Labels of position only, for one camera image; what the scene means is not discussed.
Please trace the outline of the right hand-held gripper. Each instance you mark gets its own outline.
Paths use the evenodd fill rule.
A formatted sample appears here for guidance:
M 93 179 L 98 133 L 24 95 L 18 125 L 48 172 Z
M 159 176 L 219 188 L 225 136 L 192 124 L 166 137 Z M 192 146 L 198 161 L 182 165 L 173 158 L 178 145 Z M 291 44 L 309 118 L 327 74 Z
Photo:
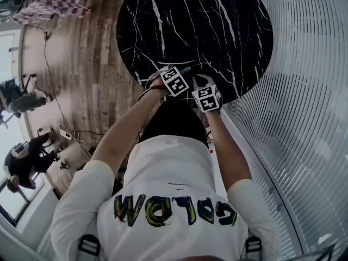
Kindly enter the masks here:
M 222 107 L 222 95 L 217 89 L 212 77 L 205 74 L 197 74 L 198 77 L 207 81 L 205 87 L 200 88 L 195 76 L 192 77 L 192 85 L 194 91 L 192 96 L 196 102 L 197 107 L 201 112 L 206 113 L 212 110 L 220 110 Z

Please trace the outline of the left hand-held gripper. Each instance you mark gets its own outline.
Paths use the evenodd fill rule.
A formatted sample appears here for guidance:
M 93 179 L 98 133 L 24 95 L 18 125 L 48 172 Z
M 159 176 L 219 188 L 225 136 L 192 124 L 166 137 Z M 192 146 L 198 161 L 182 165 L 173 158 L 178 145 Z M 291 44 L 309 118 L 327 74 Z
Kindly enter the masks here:
M 155 80 L 157 77 L 160 77 L 168 89 L 169 94 L 172 97 L 177 97 L 181 93 L 188 90 L 189 86 L 184 80 L 180 70 L 174 65 L 168 65 L 150 75 L 148 82 Z

